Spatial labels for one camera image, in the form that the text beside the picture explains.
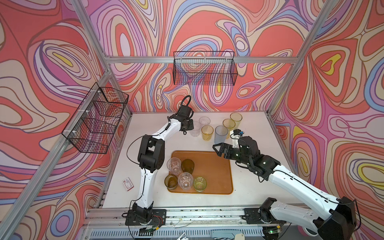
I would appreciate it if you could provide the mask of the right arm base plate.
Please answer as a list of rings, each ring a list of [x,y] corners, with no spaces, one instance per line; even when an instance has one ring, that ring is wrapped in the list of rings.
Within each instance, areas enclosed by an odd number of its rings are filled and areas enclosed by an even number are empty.
[[[247,224],[275,224],[275,225],[284,225],[286,221],[276,220],[274,217],[271,217],[270,220],[263,220],[262,215],[259,213],[259,208],[245,208],[244,214],[241,215],[241,218],[247,222]]]

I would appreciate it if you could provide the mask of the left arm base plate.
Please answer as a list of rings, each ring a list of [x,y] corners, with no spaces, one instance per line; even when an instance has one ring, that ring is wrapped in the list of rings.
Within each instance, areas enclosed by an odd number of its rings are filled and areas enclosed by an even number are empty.
[[[166,223],[167,210],[154,209],[147,212],[139,213],[137,211],[129,210],[122,214],[125,218],[126,226],[154,226],[161,227]]]

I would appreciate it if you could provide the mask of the clear glass back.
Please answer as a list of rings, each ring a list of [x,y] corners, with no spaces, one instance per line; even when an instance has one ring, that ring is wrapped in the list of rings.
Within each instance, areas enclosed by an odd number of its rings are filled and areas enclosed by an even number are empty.
[[[178,176],[178,185],[183,189],[183,190],[189,190],[194,183],[194,177],[188,173],[181,173]]]

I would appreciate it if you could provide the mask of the short amber textured glass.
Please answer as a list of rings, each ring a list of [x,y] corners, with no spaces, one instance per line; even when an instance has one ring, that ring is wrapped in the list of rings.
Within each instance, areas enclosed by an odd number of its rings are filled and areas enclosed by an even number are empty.
[[[165,178],[164,183],[168,190],[174,190],[178,186],[178,177],[175,175],[168,175]]]

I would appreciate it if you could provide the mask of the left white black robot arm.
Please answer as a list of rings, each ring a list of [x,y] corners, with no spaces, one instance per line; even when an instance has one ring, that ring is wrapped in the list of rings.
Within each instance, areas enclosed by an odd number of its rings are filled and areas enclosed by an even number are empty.
[[[168,122],[157,132],[151,135],[143,135],[139,153],[138,162],[141,169],[141,182],[139,195],[134,200],[132,213],[141,221],[147,223],[153,217],[153,192],[158,170],[165,161],[166,140],[177,132],[183,132],[194,129],[193,125],[194,111],[181,105],[178,111],[168,116]]]

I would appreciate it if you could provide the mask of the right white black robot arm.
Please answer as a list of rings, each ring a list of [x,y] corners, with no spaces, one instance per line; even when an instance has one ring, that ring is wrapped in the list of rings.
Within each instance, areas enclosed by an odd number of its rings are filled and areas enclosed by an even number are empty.
[[[347,197],[337,198],[302,180],[278,160],[260,152],[251,137],[237,139],[235,148],[226,143],[213,145],[219,157],[233,160],[259,177],[286,190],[307,205],[300,208],[267,198],[258,210],[260,221],[286,221],[319,235],[323,240],[349,240],[356,227],[358,208]]]

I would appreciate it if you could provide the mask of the tall olive textured glass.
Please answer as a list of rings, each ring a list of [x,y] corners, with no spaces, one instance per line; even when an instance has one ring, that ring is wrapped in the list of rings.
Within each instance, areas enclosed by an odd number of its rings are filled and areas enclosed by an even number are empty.
[[[191,159],[185,159],[182,161],[181,167],[184,173],[189,173],[192,175],[195,168],[195,163]]]

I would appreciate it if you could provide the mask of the clear faceted glass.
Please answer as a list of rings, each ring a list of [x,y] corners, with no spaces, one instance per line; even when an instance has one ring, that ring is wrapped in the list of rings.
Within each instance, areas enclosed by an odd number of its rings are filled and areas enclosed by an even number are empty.
[[[179,158],[170,158],[167,162],[167,168],[172,175],[179,176],[183,170]]]

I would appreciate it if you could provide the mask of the pale green glass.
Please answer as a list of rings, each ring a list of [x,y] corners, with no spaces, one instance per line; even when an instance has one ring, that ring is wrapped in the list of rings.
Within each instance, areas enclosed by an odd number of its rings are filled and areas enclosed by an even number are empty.
[[[193,182],[194,189],[197,192],[203,192],[207,187],[207,180],[203,177],[196,177]]]

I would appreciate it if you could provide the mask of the tall clear glass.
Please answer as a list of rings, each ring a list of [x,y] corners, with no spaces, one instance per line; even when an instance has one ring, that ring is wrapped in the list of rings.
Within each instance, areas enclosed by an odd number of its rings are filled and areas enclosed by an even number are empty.
[[[189,131],[190,135],[194,138],[198,137],[201,133],[202,125],[198,121],[193,122],[193,129]]]

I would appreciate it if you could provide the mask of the brown plastic tray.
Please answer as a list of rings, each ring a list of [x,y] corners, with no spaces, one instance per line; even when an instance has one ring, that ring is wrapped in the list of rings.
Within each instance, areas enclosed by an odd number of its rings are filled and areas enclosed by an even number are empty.
[[[233,190],[231,163],[208,151],[174,151],[171,155],[181,161],[190,159],[195,163],[193,177],[203,177],[207,187],[201,194],[230,195]]]

